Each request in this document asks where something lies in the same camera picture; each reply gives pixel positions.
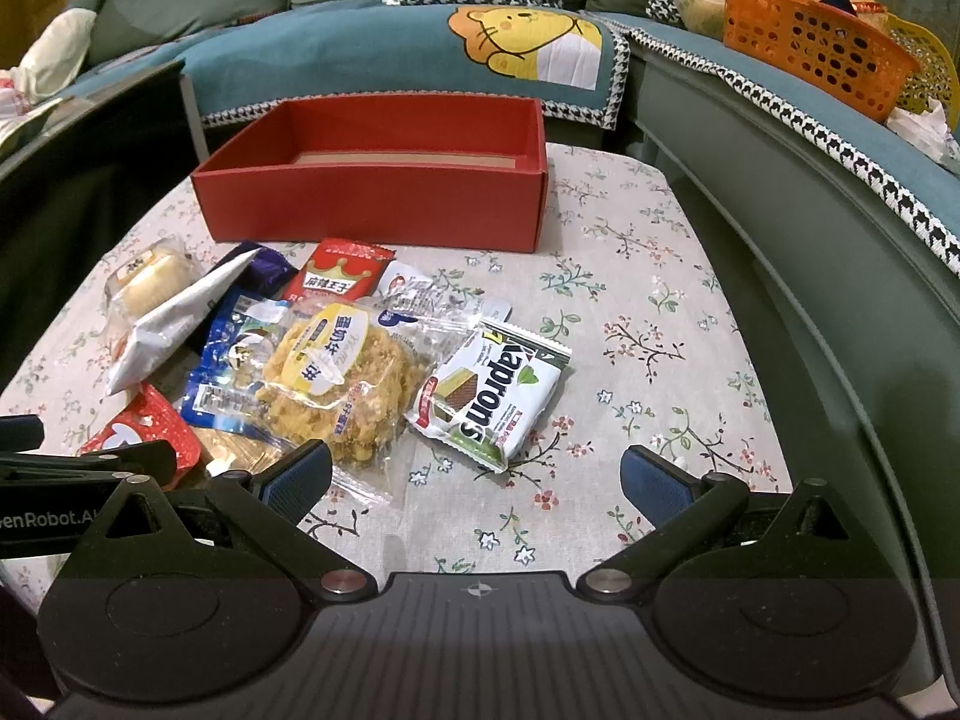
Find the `red white small packet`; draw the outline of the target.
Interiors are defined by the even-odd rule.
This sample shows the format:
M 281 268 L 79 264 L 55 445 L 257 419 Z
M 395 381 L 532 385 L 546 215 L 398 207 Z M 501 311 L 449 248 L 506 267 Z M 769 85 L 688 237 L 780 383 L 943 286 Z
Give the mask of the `red white small packet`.
M 176 454 L 176 468 L 161 483 L 161 488 L 172 489 L 199 463 L 202 446 L 194 431 L 166 397 L 153 385 L 142 383 L 133 400 L 98 434 L 87 440 L 78 454 L 121 450 L 155 440 L 166 440 Z

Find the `blue white candy packet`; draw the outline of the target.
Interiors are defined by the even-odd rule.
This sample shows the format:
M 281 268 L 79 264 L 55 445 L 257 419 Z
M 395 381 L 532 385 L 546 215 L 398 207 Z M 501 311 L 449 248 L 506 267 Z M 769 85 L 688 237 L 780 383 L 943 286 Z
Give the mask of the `blue white candy packet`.
M 290 303 L 231 289 L 213 317 L 199 366 L 185 381 L 181 416 L 192 427 L 218 429 L 278 444 L 257 398 L 263 368 L 290 328 Z

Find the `white silver snack packet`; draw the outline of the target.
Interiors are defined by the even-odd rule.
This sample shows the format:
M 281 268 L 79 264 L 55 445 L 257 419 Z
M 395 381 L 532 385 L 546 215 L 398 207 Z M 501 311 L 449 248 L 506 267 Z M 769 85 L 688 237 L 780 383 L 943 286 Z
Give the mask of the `white silver snack packet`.
M 212 312 L 257 252 L 254 247 L 236 255 L 135 320 L 119 359 L 107 372 L 104 393 L 117 395 L 158 371 Z

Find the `clear bag yellow crispy snack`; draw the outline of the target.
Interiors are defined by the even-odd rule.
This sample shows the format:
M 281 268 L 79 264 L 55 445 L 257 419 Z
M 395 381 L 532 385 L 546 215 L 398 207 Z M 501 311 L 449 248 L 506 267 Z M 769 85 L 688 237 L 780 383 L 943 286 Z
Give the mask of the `clear bag yellow crispy snack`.
M 459 307 L 409 307 L 395 299 L 293 302 L 259 371 L 265 431 L 288 445 L 322 440 L 337 486 L 389 504 L 397 444 L 416 392 L 477 322 Z

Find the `clear bun pastry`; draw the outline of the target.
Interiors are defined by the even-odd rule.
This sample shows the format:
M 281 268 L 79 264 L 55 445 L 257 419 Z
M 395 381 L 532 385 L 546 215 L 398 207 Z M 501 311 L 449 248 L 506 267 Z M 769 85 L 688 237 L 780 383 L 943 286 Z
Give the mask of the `clear bun pastry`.
M 122 263 L 104 288 L 106 312 L 137 320 L 195 283 L 202 269 L 179 236 L 158 239 Z

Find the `green white wafer packet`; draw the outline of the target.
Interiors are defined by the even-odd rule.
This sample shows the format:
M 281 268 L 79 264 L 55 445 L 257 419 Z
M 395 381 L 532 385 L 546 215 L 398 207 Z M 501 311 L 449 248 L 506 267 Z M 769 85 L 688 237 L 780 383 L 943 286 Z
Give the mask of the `green white wafer packet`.
M 407 421 L 423 437 L 503 473 L 562 382 L 571 349 L 482 317 L 416 390 Z

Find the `red crown snack packet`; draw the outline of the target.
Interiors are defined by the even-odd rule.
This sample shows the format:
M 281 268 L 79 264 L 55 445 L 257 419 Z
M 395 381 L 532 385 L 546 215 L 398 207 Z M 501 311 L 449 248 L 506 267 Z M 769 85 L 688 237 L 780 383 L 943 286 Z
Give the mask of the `red crown snack packet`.
M 301 301 L 317 294 L 356 299 L 369 296 L 381 280 L 395 252 L 382 245 L 327 238 L 317 244 L 308 261 L 286 286 L 285 301 Z

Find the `gold brown snack packet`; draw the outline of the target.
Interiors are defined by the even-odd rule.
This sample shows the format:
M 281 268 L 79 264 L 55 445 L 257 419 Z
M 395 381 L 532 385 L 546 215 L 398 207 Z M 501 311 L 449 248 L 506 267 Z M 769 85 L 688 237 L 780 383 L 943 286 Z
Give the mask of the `gold brown snack packet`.
M 220 476 L 231 470 L 262 473 L 291 449 L 288 442 L 251 439 L 210 427 L 194 427 L 200 444 L 200 461 L 206 476 Z

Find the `dark blue wafer biscuit packet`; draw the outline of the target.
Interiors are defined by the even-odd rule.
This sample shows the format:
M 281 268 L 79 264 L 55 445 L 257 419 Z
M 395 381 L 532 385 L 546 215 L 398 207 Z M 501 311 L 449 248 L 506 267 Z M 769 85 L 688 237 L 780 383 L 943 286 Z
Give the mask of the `dark blue wafer biscuit packet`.
M 233 288 L 240 289 L 246 293 L 257 294 L 263 298 L 274 298 L 277 294 L 283 293 L 283 289 L 290 284 L 290 281 L 296 277 L 299 270 L 291 265 L 285 255 L 280 254 L 278 250 L 270 249 L 265 245 L 257 244 L 254 241 L 241 241 L 224 254 L 220 260 L 215 263 L 215 268 L 226 265 L 236 257 L 242 257 L 247 252 L 254 252 L 254 257 L 249 260 L 244 270 L 239 273 L 233 281 Z

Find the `dark side table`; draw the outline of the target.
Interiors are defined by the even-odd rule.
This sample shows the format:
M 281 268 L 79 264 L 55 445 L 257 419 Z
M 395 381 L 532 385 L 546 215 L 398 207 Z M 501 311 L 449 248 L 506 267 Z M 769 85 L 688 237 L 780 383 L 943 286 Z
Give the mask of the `dark side table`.
M 86 98 L 2 161 L 2 380 L 99 259 L 206 158 L 181 60 Z

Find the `green sofa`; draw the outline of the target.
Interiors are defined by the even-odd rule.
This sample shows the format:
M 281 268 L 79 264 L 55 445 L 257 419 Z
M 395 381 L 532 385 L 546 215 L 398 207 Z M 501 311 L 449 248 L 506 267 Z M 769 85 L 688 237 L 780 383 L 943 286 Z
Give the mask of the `green sofa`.
M 723 82 L 631 60 L 646 146 L 556 122 L 550 146 L 657 169 L 726 291 L 791 486 L 833 483 L 921 611 L 903 689 L 955 676 L 958 281 L 867 185 Z

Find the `red cardboard box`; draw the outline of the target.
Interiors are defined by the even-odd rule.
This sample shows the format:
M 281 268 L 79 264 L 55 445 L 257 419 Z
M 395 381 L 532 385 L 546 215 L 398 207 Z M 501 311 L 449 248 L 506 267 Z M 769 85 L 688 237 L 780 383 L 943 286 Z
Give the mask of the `red cardboard box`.
M 291 99 L 192 174 L 218 242 L 532 252 L 548 193 L 539 101 L 485 94 Z

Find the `teal lion sofa cover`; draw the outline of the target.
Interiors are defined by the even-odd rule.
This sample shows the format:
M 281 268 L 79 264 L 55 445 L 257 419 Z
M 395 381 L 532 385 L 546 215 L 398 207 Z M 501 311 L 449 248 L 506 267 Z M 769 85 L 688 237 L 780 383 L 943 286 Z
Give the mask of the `teal lion sofa cover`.
M 539 99 L 553 119 L 610 130 L 630 46 L 571 11 L 347 0 L 137 50 L 78 76 L 71 93 L 167 62 L 189 76 L 208 128 L 255 121 L 286 99 L 477 93 Z

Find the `orange plastic basket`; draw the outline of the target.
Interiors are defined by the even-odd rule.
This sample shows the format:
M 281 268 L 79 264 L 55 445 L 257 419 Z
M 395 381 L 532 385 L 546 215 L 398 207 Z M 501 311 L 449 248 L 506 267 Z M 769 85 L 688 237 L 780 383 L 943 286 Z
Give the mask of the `orange plastic basket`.
M 885 122 L 919 62 L 891 37 L 815 0 L 724 0 L 722 42 Z

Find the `yellow plastic basket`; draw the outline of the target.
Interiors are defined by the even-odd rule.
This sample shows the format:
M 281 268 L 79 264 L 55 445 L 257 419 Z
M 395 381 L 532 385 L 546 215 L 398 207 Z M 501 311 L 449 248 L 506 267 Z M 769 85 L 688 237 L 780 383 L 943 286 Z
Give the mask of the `yellow plastic basket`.
M 919 70 L 908 76 L 901 88 L 898 105 L 913 114 L 921 114 L 931 112 L 932 103 L 939 101 L 949 127 L 957 127 L 958 75 L 946 46 L 934 32 L 893 13 L 887 25 L 890 37 L 919 64 Z

